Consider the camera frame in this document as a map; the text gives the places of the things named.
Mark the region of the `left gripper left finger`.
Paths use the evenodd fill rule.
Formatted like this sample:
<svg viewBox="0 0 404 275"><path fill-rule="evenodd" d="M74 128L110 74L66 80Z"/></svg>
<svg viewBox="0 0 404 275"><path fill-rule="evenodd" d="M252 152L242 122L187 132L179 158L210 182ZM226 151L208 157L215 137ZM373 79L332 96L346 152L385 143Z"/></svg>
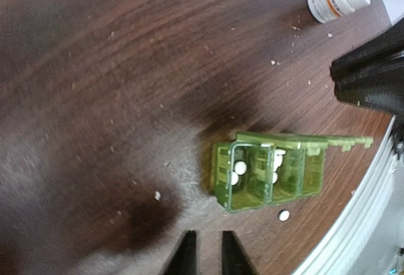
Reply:
<svg viewBox="0 0 404 275"><path fill-rule="evenodd" d="M166 262L163 275L195 275L198 273L198 237L196 231L186 231L179 240L170 259Z"/></svg>

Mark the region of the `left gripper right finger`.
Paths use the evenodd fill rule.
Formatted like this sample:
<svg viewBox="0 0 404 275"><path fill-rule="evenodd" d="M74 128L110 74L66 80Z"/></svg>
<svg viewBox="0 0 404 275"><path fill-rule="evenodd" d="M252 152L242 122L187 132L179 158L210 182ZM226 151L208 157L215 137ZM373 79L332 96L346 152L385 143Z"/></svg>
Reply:
<svg viewBox="0 0 404 275"><path fill-rule="evenodd" d="M234 231L222 232L222 274L258 275Z"/></svg>

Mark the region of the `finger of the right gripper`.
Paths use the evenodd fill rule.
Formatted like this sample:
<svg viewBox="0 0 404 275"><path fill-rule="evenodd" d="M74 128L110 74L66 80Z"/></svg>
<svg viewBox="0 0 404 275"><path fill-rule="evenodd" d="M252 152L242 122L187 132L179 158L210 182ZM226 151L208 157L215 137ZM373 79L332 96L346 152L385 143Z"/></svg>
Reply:
<svg viewBox="0 0 404 275"><path fill-rule="evenodd" d="M403 115L403 23L331 63L339 102Z"/></svg>

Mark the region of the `green pill organizer box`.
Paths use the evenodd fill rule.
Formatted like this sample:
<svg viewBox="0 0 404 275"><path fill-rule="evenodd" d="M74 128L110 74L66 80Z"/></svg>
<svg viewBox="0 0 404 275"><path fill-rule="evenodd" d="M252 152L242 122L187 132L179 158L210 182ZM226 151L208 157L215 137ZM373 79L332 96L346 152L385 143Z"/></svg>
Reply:
<svg viewBox="0 0 404 275"><path fill-rule="evenodd" d="M355 145L369 148L369 136L261 134L238 132L212 146L211 187L228 213L278 206L319 194L326 151Z"/></svg>

